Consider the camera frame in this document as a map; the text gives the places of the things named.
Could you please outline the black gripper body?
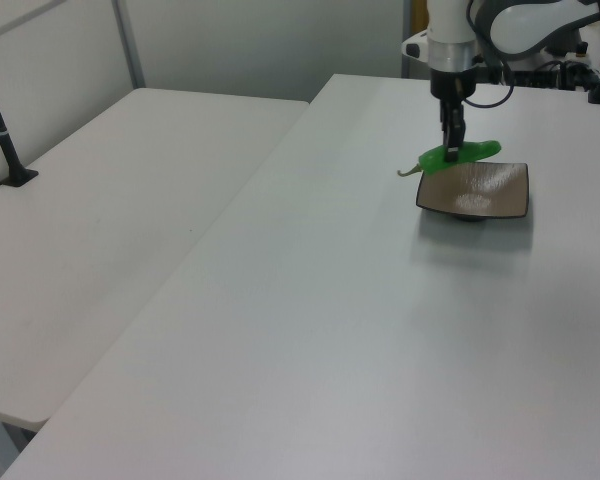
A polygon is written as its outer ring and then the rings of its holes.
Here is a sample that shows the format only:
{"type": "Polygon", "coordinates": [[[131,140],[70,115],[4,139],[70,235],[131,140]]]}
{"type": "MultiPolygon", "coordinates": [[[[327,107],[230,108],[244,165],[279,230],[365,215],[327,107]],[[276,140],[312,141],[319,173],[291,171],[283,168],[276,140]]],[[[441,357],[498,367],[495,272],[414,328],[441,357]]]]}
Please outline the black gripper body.
{"type": "Polygon", "coordinates": [[[460,103],[476,91],[476,69],[461,72],[430,70],[430,92],[442,102],[460,103]]]}

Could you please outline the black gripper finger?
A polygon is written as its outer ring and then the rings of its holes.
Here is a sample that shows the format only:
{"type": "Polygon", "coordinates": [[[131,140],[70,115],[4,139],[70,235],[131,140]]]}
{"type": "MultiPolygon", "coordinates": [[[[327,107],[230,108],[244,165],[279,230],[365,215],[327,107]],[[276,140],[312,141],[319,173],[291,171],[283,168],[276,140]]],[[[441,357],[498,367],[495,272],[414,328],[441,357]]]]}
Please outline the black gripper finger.
{"type": "Polygon", "coordinates": [[[459,150],[463,146],[464,136],[466,131],[466,123],[464,119],[464,107],[461,103],[451,103],[453,107],[452,113],[452,139],[448,146],[445,147],[445,162],[457,162],[459,158],[459,150]]]}
{"type": "Polygon", "coordinates": [[[443,134],[443,145],[448,146],[450,140],[452,139],[452,113],[453,107],[447,101],[440,101],[440,123],[441,130],[443,134]]]}

